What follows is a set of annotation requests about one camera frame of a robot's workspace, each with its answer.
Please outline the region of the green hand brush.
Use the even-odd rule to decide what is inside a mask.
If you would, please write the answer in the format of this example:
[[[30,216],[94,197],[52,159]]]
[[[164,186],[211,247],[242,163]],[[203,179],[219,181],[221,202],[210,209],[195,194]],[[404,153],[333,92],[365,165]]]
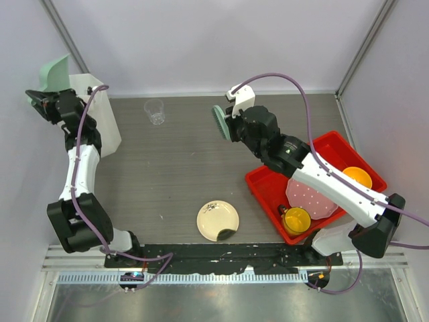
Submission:
[[[231,141],[231,133],[228,123],[231,116],[226,114],[218,105],[214,105],[211,111],[223,139]]]

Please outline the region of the green dustpan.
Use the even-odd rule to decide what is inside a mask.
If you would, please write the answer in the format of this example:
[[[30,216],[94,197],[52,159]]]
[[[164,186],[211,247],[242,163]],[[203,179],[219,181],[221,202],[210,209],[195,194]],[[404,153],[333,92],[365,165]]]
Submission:
[[[69,79],[69,59],[66,54],[43,65],[39,72],[40,88],[44,94],[58,93],[71,88]]]

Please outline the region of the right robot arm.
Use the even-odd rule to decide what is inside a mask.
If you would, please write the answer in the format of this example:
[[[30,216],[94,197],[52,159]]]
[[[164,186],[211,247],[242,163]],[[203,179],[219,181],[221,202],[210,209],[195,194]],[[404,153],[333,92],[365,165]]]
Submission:
[[[228,108],[220,112],[219,122],[226,140],[242,142],[270,170],[320,192],[355,220],[350,228],[320,229],[302,249],[307,263],[317,265],[335,252],[352,249],[384,257],[400,224],[403,197],[368,189],[320,157],[313,144],[282,134],[276,116],[264,106],[238,114]]]

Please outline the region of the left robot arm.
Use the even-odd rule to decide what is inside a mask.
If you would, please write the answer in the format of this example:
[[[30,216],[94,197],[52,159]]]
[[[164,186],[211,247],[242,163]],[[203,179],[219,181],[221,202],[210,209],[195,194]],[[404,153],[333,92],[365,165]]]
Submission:
[[[91,88],[87,101],[74,89],[25,93],[34,109],[64,132],[68,154],[66,182],[58,201],[47,206],[48,219],[63,250],[71,254],[97,248],[107,258],[134,268],[143,258],[137,237],[130,231],[115,229],[94,194],[103,144],[97,121],[88,111],[96,95],[107,88]]]

